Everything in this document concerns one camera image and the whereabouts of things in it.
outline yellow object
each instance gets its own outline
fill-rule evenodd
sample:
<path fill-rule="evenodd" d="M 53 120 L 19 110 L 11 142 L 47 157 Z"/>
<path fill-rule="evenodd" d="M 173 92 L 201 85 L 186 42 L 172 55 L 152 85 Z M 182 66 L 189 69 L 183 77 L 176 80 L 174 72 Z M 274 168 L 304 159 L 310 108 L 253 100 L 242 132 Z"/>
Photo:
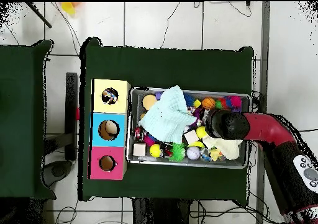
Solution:
<path fill-rule="evenodd" d="M 218 150 L 217 148 L 211 149 L 209 154 L 213 161 L 217 161 L 217 159 L 222 156 L 220 154 L 220 150 Z"/>
<path fill-rule="evenodd" d="M 204 138 L 207 135 L 206 127 L 205 126 L 198 127 L 196 129 L 196 135 L 198 136 L 199 139 Z"/>
<path fill-rule="evenodd" d="M 75 14 L 75 9 L 74 6 L 72 5 L 71 2 L 62 2 L 61 3 L 61 8 L 68 13 L 69 15 L 74 15 Z"/>
<path fill-rule="evenodd" d="M 127 81 L 93 79 L 94 82 L 94 113 L 126 114 L 128 109 L 128 93 L 130 84 Z M 115 104 L 105 104 L 102 93 L 106 88 L 113 88 L 118 92 Z"/>
<path fill-rule="evenodd" d="M 154 144 L 150 147 L 150 154 L 154 158 L 159 158 L 160 157 L 160 145 L 159 144 Z"/>
<path fill-rule="evenodd" d="M 197 100 L 197 99 L 193 102 L 193 107 L 194 108 L 198 108 L 200 105 L 201 105 L 201 102 L 199 100 Z"/>
<path fill-rule="evenodd" d="M 202 143 L 201 141 L 195 141 L 194 143 L 188 145 L 188 148 L 189 148 L 190 146 L 197 146 L 197 147 L 199 147 L 199 148 L 203 148 L 203 147 L 204 147 L 204 145 L 203 145 L 203 143 Z"/>

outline wooden toy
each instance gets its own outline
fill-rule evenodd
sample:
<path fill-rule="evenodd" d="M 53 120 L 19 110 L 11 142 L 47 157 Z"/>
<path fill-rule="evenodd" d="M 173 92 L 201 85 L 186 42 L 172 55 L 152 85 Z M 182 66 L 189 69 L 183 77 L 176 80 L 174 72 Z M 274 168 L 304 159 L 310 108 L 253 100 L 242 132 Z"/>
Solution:
<path fill-rule="evenodd" d="M 186 141 L 188 142 L 189 145 L 194 143 L 195 141 L 199 141 L 199 138 L 196 135 L 195 130 L 191 130 L 190 132 L 185 133 L 184 137 L 186 138 Z"/>
<path fill-rule="evenodd" d="M 134 156 L 145 156 L 146 155 L 146 144 L 134 143 Z"/>

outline wooden block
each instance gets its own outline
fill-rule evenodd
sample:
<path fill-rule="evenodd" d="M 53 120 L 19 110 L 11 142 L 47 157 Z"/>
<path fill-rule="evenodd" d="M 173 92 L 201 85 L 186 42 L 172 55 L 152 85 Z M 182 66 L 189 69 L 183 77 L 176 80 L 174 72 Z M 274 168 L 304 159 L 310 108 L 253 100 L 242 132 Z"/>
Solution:
<path fill-rule="evenodd" d="M 122 180 L 126 170 L 124 147 L 92 147 L 88 179 Z"/>
<path fill-rule="evenodd" d="M 145 156 L 146 155 L 146 144 L 134 143 L 133 156 Z"/>
<path fill-rule="evenodd" d="M 186 138 L 186 141 L 188 142 L 189 145 L 194 143 L 195 141 L 199 141 L 199 138 L 195 130 L 191 130 L 190 132 L 185 133 L 184 137 Z"/>
<path fill-rule="evenodd" d="M 125 146 L 127 115 L 93 114 L 92 146 Z"/>
<path fill-rule="evenodd" d="M 117 94 L 116 102 L 104 102 L 103 96 L 114 89 Z M 126 114 L 128 109 L 128 95 L 130 84 L 127 81 L 108 80 L 108 79 L 92 79 L 93 93 L 93 112 L 94 113 L 109 113 L 109 114 Z"/>

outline black stand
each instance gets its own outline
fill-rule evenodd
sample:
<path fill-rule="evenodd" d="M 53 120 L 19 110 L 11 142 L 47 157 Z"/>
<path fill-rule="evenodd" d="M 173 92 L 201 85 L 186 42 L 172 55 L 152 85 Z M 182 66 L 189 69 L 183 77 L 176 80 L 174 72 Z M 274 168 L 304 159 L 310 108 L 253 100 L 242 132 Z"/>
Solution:
<path fill-rule="evenodd" d="M 76 73 L 66 74 L 65 92 L 65 127 L 64 134 L 49 137 L 44 142 L 44 155 L 64 147 L 66 161 L 56 161 L 43 168 L 45 184 L 51 186 L 60 181 L 71 171 L 71 161 L 76 160 L 77 122 L 76 108 L 78 101 L 78 78 Z"/>
<path fill-rule="evenodd" d="M 42 14 L 37 10 L 37 8 L 31 3 L 31 2 L 25 2 L 37 15 L 42 21 L 45 23 L 45 25 L 49 28 L 52 28 L 52 25 L 48 23 L 48 21 L 42 16 Z"/>

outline green table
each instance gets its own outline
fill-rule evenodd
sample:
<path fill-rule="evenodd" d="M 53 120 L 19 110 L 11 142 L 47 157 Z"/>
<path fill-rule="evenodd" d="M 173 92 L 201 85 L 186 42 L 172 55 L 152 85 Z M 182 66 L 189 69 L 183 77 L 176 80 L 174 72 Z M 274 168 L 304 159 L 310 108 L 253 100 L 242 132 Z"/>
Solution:
<path fill-rule="evenodd" d="M 253 49 L 154 50 L 101 47 L 88 38 L 81 47 L 79 143 L 89 148 L 91 80 L 127 80 L 132 86 L 250 94 Z M 246 204 L 247 168 L 211 169 L 128 164 L 122 181 L 87 179 L 88 151 L 79 152 L 79 192 L 84 200 L 98 197 L 157 197 L 237 200 Z"/>

